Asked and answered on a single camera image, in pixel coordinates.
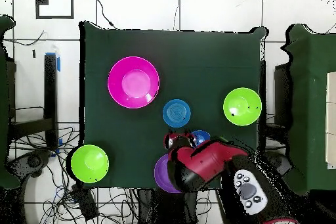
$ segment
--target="lime green bowl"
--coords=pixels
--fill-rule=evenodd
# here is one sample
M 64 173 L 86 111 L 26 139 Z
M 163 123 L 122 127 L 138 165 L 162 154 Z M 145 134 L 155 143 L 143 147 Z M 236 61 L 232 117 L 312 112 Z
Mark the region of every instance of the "lime green bowl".
M 98 146 L 81 146 L 72 155 L 71 169 L 80 181 L 96 183 L 108 172 L 108 156 Z
M 226 118 L 235 125 L 250 125 L 261 114 L 261 99 L 254 90 L 237 88 L 225 97 L 223 110 Z

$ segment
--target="white tile wall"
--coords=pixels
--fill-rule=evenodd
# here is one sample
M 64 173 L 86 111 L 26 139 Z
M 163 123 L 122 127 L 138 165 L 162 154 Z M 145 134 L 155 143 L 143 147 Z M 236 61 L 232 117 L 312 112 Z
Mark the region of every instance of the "white tile wall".
M 58 121 L 78 122 L 79 41 L 38 41 L 32 46 L 15 44 L 16 107 L 44 106 L 45 53 L 54 52 L 60 56 L 60 72 L 57 72 Z M 35 110 L 26 110 L 25 113 L 34 117 L 25 117 L 26 120 L 39 119 Z
M 43 12 L 64 15 L 64 11 L 59 12 L 59 9 L 63 5 L 68 6 L 69 1 L 49 0 L 48 6 L 42 6 Z M 35 0 L 14 0 L 15 38 L 37 39 L 44 31 L 43 38 L 45 39 L 79 39 L 78 23 L 82 20 L 95 22 L 96 1 L 73 0 L 73 10 L 74 19 L 36 19 Z
M 285 41 L 286 29 L 294 23 L 307 23 L 315 32 L 326 32 L 336 23 L 333 0 L 100 0 L 104 6 L 105 16 L 117 28 L 153 29 L 153 30 L 195 30 L 195 31 L 230 31 L 248 32 L 256 26 L 266 26 L 269 36 L 266 38 L 265 59 L 267 112 L 274 113 L 274 67 L 288 61 L 288 56 L 280 47 Z M 70 0 L 49 0 L 48 6 L 41 6 L 41 14 L 67 15 Z M 57 51 L 61 58 L 61 71 L 58 76 L 58 121 L 78 122 L 79 106 L 79 42 L 69 39 L 79 39 L 78 23 L 87 20 L 102 28 L 111 28 L 102 15 L 102 8 L 96 0 L 74 0 L 74 19 L 35 19 L 35 0 L 0 0 L 0 15 L 8 14 L 14 17 L 16 26 L 14 38 L 17 42 L 31 43 L 44 34 L 41 40 L 31 46 L 24 46 L 5 41 L 9 56 L 14 56 L 17 63 L 16 73 L 16 104 L 17 108 L 28 106 L 43 106 L 43 64 L 46 52 Z M 9 31 L 5 38 L 12 39 Z M 17 120 L 33 120 L 41 118 L 41 110 L 23 110 L 17 112 Z M 19 156 L 27 150 L 17 150 Z M 56 158 L 51 158 L 49 167 L 54 173 L 57 185 L 61 182 L 61 168 Z M 55 189 L 50 171 L 45 168 L 42 176 L 30 179 L 26 189 L 26 215 L 29 224 L 38 224 L 43 216 L 42 204 L 53 200 Z M 94 189 L 99 203 L 110 200 L 108 189 Z M 112 197 L 123 193 L 120 189 L 111 189 Z M 207 197 L 207 192 L 199 192 L 198 198 Z M 215 192 L 209 193 L 209 199 L 216 202 Z M 202 212 L 206 204 L 198 204 L 198 212 Z M 116 213 L 113 204 L 102 206 L 103 213 Z M 218 204 L 213 204 L 208 217 L 200 215 L 200 224 L 222 224 Z M 74 224 L 73 221 L 58 221 L 59 224 Z M 114 224 L 105 219 L 102 224 Z
M 181 29 L 248 32 L 261 25 L 261 1 L 181 0 Z
M 307 24 L 317 33 L 327 32 L 336 23 L 335 0 L 264 0 L 263 25 L 270 31 L 267 40 L 285 41 L 286 29 L 296 23 Z
M 105 16 L 118 29 L 173 30 L 179 0 L 99 0 Z M 98 25 L 111 28 L 98 4 Z M 179 28 L 179 10 L 175 29 Z

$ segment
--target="green table surface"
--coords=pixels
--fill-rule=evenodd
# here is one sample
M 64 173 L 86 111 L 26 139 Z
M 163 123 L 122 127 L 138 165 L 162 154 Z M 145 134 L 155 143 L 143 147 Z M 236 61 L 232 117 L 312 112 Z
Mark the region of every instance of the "green table surface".
M 336 34 L 315 34 L 301 24 L 288 29 L 287 44 L 293 102 L 289 130 L 290 158 L 295 165 L 285 176 L 298 194 L 311 189 L 336 189 L 336 169 L 326 163 L 327 73 L 336 71 Z
M 154 166 L 166 153 L 163 138 L 170 128 L 162 110 L 171 99 L 186 101 L 192 113 L 177 132 L 185 127 L 203 129 L 256 148 L 257 124 L 231 124 L 222 104 L 237 87 L 258 91 L 265 28 L 250 34 L 103 30 L 84 22 L 81 31 L 85 32 L 84 143 L 103 148 L 110 161 L 105 178 L 92 187 L 157 188 Z M 149 60 L 159 74 L 157 97 L 144 108 L 124 108 L 108 92 L 108 74 L 126 56 Z M 219 188 L 219 179 L 209 187 Z

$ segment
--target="magenta bowl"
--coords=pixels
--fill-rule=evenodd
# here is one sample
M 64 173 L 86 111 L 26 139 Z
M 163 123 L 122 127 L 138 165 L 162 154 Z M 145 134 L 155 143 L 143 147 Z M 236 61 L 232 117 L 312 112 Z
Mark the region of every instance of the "magenta bowl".
M 130 56 L 112 66 L 108 76 L 111 97 L 126 108 L 150 104 L 159 91 L 159 74 L 147 60 Z

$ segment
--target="small blue bowl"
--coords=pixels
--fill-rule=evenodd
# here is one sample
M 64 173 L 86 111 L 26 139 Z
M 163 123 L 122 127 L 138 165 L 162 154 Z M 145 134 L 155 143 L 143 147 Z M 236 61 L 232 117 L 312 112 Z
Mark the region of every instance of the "small blue bowl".
M 192 134 L 196 136 L 196 146 L 202 144 L 205 140 L 210 139 L 210 134 L 204 130 L 195 130 Z
M 190 107 L 180 99 L 173 99 L 163 107 L 163 119 L 171 127 L 179 128 L 186 125 L 190 116 Z

